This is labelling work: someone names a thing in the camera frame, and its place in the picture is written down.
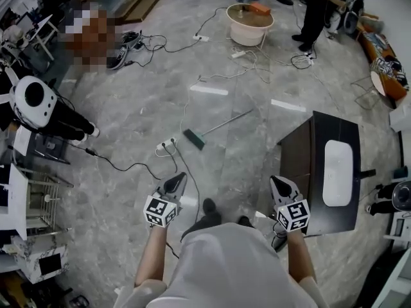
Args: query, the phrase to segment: white robot head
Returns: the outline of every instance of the white robot head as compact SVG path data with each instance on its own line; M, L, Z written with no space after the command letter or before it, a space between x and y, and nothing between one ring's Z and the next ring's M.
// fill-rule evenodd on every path
M12 108L18 110L17 116L23 121L43 128L49 123L56 102L56 94L42 80L25 76L15 86Z

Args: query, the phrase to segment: wire rack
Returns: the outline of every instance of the wire rack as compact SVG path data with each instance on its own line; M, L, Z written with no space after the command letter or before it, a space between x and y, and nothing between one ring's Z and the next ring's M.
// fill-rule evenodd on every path
M36 211L31 217L35 226L27 229L28 235L50 235L69 230L56 223L56 211L62 199L59 195L60 186L68 188L74 186L55 175L23 168L19 170L29 178L30 199L27 201L27 208ZM34 199L36 194L40 195L40 202Z

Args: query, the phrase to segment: white basin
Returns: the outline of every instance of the white basin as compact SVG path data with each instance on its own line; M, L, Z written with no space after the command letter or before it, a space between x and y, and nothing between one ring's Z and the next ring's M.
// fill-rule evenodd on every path
M353 190L353 150L340 141L328 141L325 150L322 199L329 207L345 207Z

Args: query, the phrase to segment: black shoe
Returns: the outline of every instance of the black shoe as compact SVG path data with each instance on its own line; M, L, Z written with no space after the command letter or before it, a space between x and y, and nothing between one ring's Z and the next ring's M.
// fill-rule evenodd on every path
M128 52L127 45L122 45L118 51L117 56L107 57L107 69L119 69L123 66Z
M303 37L302 34L292 35L291 38L292 38L294 41L299 41L299 42L304 42L304 41L305 41L305 38Z
M140 40L141 33L131 31L123 34L123 45L126 45L128 49L133 49Z
M246 227L254 228L254 227L251 225L251 222L250 222L249 217L246 217L246 216L241 216L241 217L239 218L239 220L237 221L237 224L239 224L239 225L241 225L241 226L246 226Z
M307 44L307 43L303 43L301 46L298 47L298 49L300 49L303 53L311 50L313 47L312 44Z
M216 212L216 210L217 210L216 203L214 203L212 199L206 198L203 201L203 212L205 215Z

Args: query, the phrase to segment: broom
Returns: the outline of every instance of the broom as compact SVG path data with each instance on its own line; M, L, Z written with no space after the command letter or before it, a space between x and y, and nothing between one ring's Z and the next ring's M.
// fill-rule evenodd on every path
M187 129L183 131L183 135L185 135L187 137L187 139L189 141L191 141L200 151L203 149L204 145L206 145L206 140L204 139L204 135L207 135L208 133L222 127L223 125L230 123L233 120L239 119L241 117L243 117L244 115L250 113L253 110L253 108L251 108L249 111L242 113L240 115L237 115L235 117L233 117L232 119L229 119L228 121L215 126L213 129L208 130L207 132L204 132L202 135L200 135L199 133L195 133L194 131Z

